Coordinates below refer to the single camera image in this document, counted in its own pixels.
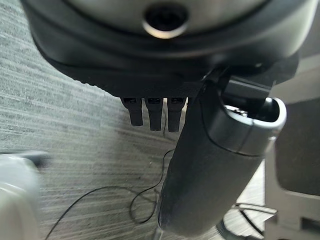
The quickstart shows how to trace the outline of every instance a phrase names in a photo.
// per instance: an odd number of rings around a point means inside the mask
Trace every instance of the black fabric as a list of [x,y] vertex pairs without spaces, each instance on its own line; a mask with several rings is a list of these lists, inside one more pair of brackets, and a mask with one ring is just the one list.
[[276,142],[276,174],[290,191],[320,196],[320,98],[287,106]]

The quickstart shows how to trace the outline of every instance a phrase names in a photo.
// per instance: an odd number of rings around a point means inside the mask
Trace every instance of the black tab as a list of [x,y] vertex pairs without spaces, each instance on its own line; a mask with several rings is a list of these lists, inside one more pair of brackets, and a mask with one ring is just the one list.
[[145,105],[148,108],[150,119],[150,130],[161,131],[161,117],[162,106],[164,103],[163,98],[145,98]]
[[171,97],[167,100],[168,107],[168,130],[171,133],[179,132],[182,109],[186,104],[184,97]]
[[121,98],[122,104],[129,110],[130,121],[132,126],[142,126],[142,100],[141,98]]

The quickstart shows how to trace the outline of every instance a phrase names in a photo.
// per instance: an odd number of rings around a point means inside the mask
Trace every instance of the round hole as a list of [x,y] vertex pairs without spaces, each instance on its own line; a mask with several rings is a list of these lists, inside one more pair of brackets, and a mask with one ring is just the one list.
[[177,3],[157,4],[145,12],[143,27],[161,39],[177,37],[187,29],[187,10]]

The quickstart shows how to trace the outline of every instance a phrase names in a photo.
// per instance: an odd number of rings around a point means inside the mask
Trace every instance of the wire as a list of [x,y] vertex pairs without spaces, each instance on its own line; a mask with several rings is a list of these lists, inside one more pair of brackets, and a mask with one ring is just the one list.
[[[84,197],[94,193],[94,192],[97,192],[97,191],[100,191],[100,190],[104,190],[104,189],[122,189],[122,190],[127,190],[131,193],[134,193],[136,194],[136,196],[132,199],[131,203],[130,203],[130,207],[129,207],[129,215],[130,215],[130,218],[133,222],[137,223],[137,224],[143,224],[143,223],[146,223],[148,220],[150,220],[152,218],[152,216],[154,215],[155,211],[156,211],[156,207],[157,207],[157,201],[156,200],[151,200],[141,194],[151,190],[151,189],[154,189],[155,187],[157,187],[162,179],[164,178],[164,174],[165,174],[165,157],[172,151],[174,151],[175,149],[171,149],[169,151],[167,151],[164,155],[163,155],[163,158],[162,158],[162,168],[161,168],[161,177],[160,177],[160,180],[155,184],[153,185],[152,187],[149,187],[141,192],[137,192],[135,190],[132,190],[128,187],[124,187],[124,186],[103,186],[103,187],[99,187],[99,188],[95,188],[91,191],[88,191],[87,193],[83,194],[81,197],[79,197],[77,200],[75,200],[63,213],[62,215],[59,217],[59,219],[55,222],[55,224],[52,226],[51,230],[48,232],[48,234],[46,235],[45,239],[44,240],[48,240],[51,233],[55,230],[55,228],[57,227],[57,225],[60,223],[60,221],[65,217],[65,215],[81,200],[83,199]],[[138,221],[136,220],[136,218],[134,217],[133,215],[133,211],[132,211],[132,207],[133,207],[133,204],[134,204],[134,201],[137,199],[137,197],[141,197],[145,200],[147,200],[148,202],[150,203],[154,203],[153,205],[153,209],[152,209],[152,213],[150,214],[150,216],[143,220],[143,221]]]
[[136,224],[144,224],[144,223],[146,223],[147,221],[149,221],[149,220],[152,218],[152,216],[154,215],[154,213],[155,213],[155,211],[156,211],[156,208],[157,208],[157,203],[153,206],[153,210],[152,210],[152,213],[150,214],[150,216],[147,217],[145,220],[141,220],[141,221],[137,220],[136,217],[134,216],[133,205],[134,205],[135,200],[136,200],[141,194],[143,194],[143,193],[145,193],[145,192],[147,192],[147,191],[149,191],[149,190],[151,190],[151,189],[154,189],[155,187],[157,187],[157,186],[161,183],[162,179],[164,178],[164,174],[165,174],[165,157],[166,157],[170,152],[172,152],[172,151],[174,151],[174,150],[175,150],[175,149],[171,149],[171,150],[167,151],[167,152],[163,155],[163,158],[162,158],[161,177],[160,177],[159,181],[158,181],[155,185],[153,185],[153,186],[151,186],[151,187],[149,187],[149,188],[147,188],[147,189],[139,192],[139,193],[132,199],[132,201],[131,201],[131,203],[130,203],[130,206],[129,206],[129,215],[130,215],[131,220],[132,220],[134,223],[136,223]]
[[244,217],[244,219],[248,222],[248,224],[250,224],[251,225],[251,227],[257,232],[257,233],[259,233],[261,236],[265,236],[265,233],[264,233],[264,231],[262,231],[262,230],[260,230],[260,228],[258,228],[252,221],[251,221],[251,219],[248,217],[248,215],[244,212],[244,211],[242,211],[242,210],[240,210],[240,213],[241,213],[241,215]]
[[270,214],[270,215],[275,215],[277,212],[270,212],[262,209],[257,209],[257,208],[251,208],[251,207],[239,207],[239,206],[233,206],[231,208],[232,210],[239,210],[239,211],[254,211],[254,212],[259,212],[259,213],[264,213],[264,214]]
[[64,216],[81,200],[83,199],[84,197],[88,196],[89,194],[92,194],[94,192],[97,192],[97,191],[100,191],[100,190],[103,190],[103,189],[122,189],[122,190],[127,190],[131,193],[135,193],[135,194],[138,194],[138,192],[130,189],[130,188],[127,188],[127,187],[122,187],[122,186],[103,186],[103,187],[99,187],[99,188],[95,188],[91,191],[88,191],[87,193],[83,194],[81,197],[79,197],[77,200],[75,200],[63,213],[62,215],[59,217],[59,219],[55,222],[55,224],[53,225],[53,227],[51,228],[51,230],[49,231],[49,233],[46,235],[45,239],[44,240],[48,240],[49,236],[51,235],[51,233],[55,230],[55,228],[57,227],[57,225],[59,224],[59,222],[64,218]]
[[250,207],[259,207],[259,208],[269,209],[271,211],[277,211],[277,210],[270,208],[270,207],[267,207],[265,205],[259,205],[259,204],[247,203],[247,202],[237,202],[234,205],[235,206],[246,205],[246,206],[250,206]]

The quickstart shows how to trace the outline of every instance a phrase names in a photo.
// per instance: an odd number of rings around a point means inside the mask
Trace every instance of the gray carpet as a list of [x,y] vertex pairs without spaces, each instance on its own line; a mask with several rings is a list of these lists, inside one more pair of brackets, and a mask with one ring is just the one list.
[[[38,149],[53,156],[41,169],[41,240],[83,193],[112,185],[141,190],[157,182],[162,157],[175,143],[161,132],[151,132],[146,111],[143,116],[145,125],[132,127],[118,98],[74,81],[46,63],[31,40],[19,2],[0,0],[0,148]],[[263,203],[263,169],[261,166],[242,201]],[[156,219],[133,224],[128,214],[133,197],[119,189],[89,195],[66,215],[50,239],[150,239]],[[146,197],[155,196],[151,191]],[[145,217],[152,204],[139,199],[134,209],[138,217]],[[262,227],[262,218],[252,217]],[[226,219],[237,233],[253,232],[234,212]],[[166,233],[164,239],[182,238]],[[213,228],[197,239],[220,237]]]

